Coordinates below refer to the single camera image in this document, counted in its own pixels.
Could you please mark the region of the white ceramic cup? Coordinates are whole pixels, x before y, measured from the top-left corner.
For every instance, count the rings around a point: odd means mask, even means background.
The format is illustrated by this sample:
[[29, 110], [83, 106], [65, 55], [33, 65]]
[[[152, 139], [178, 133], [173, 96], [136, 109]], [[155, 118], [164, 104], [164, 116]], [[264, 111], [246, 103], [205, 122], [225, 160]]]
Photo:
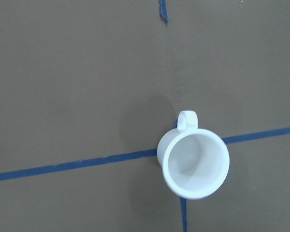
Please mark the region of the white ceramic cup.
[[200, 129], [198, 116], [191, 110], [180, 112], [176, 128], [160, 139], [157, 159], [170, 190], [189, 200], [217, 191], [230, 166], [226, 144], [214, 132]]

